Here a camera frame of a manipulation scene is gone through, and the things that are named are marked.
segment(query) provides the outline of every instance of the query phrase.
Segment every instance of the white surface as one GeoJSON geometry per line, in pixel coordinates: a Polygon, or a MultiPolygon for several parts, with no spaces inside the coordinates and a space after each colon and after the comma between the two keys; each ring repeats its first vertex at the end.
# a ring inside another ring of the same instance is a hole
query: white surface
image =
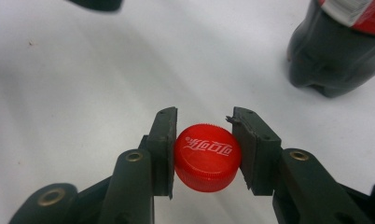
{"type": "MultiPolygon", "coordinates": [[[[83,190],[112,174],[162,108],[178,132],[230,130],[234,106],[256,111],[283,147],[313,153],[341,183],[375,183],[375,78],[329,100],[286,78],[285,49],[307,1],[126,1],[117,14],[64,1],[0,0],[0,223],[51,183],[83,190]]],[[[218,193],[175,176],[157,223],[275,223],[271,197],[241,173],[218,193]]]]}

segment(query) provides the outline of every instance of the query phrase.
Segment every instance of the bottle cap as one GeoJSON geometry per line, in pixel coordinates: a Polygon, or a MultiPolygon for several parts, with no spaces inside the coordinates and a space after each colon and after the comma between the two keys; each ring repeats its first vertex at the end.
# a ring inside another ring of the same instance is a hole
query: bottle cap
{"type": "Polygon", "coordinates": [[[215,192],[236,176],[241,150],[234,136],[212,124],[186,128],[174,144],[174,165],[179,178],[191,189],[215,192]]]}

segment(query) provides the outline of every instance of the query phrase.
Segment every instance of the coca-cola logo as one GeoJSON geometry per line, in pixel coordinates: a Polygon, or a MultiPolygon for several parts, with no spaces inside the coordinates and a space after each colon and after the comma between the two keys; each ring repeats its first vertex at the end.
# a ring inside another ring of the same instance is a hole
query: coca-cola logo
{"type": "Polygon", "coordinates": [[[231,145],[216,141],[193,139],[190,137],[186,137],[185,140],[187,141],[187,146],[184,146],[184,148],[187,147],[191,150],[213,151],[222,156],[228,156],[233,150],[231,145]]]}

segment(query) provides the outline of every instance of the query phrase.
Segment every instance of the screw hole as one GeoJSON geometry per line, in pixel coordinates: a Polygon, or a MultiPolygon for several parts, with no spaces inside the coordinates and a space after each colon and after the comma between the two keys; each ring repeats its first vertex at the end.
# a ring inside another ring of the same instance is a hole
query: screw hole
{"type": "Polygon", "coordinates": [[[41,206],[50,206],[59,202],[65,196],[65,190],[62,188],[50,189],[42,194],[38,199],[38,204],[41,206]]]}
{"type": "Polygon", "coordinates": [[[144,157],[140,152],[132,152],[126,156],[127,161],[139,161],[144,157]]]}
{"type": "Polygon", "coordinates": [[[350,215],[342,212],[336,213],[335,218],[342,224],[355,224],[354,219],[350,215]]]}
{"type": "Polygon", "coordinates": [[[289,155],[295,159],[295,160],[298,160],[298,161],[307,161],[310,157],[305,154],[304,152],[300,152],[300,151],[292,151],[289,153],[289,155]]]}

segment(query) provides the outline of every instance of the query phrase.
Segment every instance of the plastic bottle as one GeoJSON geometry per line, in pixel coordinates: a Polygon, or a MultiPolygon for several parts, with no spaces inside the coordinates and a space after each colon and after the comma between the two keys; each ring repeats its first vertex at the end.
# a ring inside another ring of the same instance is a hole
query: plastic bottle
{"type": "Polygon", "coordinates": [[[352,91],[375,75],[375,0],[312,0],[287,52],[296,87],[352,91]]]}

